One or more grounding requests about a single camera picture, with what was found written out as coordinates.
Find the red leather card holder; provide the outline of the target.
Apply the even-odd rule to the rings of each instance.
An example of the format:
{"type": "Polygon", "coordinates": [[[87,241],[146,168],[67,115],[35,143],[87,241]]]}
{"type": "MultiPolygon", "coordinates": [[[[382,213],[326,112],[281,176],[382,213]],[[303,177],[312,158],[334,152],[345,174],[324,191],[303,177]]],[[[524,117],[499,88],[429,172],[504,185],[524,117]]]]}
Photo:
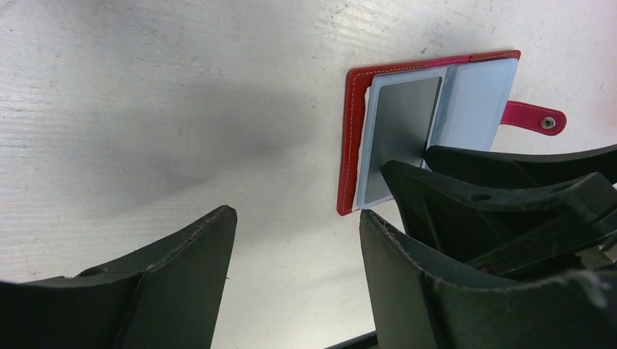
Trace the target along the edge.
{"type": "Polygon", "coordinates": [[[546,136],[560,134],[567,124],[562,111],[509,99],[520,55],[518,50],[505,50],[352,68],[346,76],[343,104],[338,214],[345,216],[372,207],[358,206],[358,192],[364,177],[362,160],[366,154],[369,99],[376,79],[381,76],[442,77],[422,164],[412,164],[416,167],[426,168],[424,153],[433,145],[488,151],[501,125],[546,136]]]}

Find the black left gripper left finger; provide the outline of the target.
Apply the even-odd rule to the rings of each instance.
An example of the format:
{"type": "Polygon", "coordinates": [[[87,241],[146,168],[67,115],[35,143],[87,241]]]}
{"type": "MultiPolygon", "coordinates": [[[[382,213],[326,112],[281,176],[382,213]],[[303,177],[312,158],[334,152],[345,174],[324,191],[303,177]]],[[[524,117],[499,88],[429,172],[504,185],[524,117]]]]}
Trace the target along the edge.
{"type": "Polygon", "coordinates": [[[236,233],[223,205],[77,276],[1,283],[3,348],[209,348],[236,233]]]}

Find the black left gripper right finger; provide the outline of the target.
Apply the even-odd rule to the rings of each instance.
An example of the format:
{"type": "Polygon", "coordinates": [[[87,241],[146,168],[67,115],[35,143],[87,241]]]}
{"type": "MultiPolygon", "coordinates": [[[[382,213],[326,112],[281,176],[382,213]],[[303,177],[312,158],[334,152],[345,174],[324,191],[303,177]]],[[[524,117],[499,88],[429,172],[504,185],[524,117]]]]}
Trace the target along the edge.
{"type": "Polygon", "coordinates": [[[371,210],[359,234],[381,348],[614,348],[616,272],[533,282],[458,262],[371,210]]]}

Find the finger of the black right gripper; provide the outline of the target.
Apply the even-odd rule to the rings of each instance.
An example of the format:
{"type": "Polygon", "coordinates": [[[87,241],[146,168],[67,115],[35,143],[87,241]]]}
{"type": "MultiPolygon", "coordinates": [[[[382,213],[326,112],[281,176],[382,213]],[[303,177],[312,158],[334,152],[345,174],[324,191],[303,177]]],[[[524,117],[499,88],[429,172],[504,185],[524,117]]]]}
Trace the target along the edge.
{"type": "Polygon", "coordinates": [[[582,269],[580,252],[616,236],[616,189],[600,173],[536,188],[487,188],[389,161],[383,178],[405,232],[493,275],[582,269]]]}
{"type": "Polygon", "coordinates": [[[616,146],[577,153],[495,153],[434,145],[424,153],[431,171],[487,188],[556,185],[599,172],[616,183],[616,146]]]}

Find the grey black-striped card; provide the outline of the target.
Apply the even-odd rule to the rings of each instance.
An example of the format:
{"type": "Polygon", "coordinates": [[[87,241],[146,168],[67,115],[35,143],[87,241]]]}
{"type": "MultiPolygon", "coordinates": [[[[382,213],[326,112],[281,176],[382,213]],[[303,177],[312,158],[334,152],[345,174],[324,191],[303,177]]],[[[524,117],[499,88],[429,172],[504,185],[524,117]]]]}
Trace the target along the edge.
{"type": "Polygon", "coordinates": [[[376,79],[369,99],[358,206],[368,208],[391,197],[381,174],[387,161],[422,164],[441,83],[439,75],[412,79],[402,74],[376,79]]]}

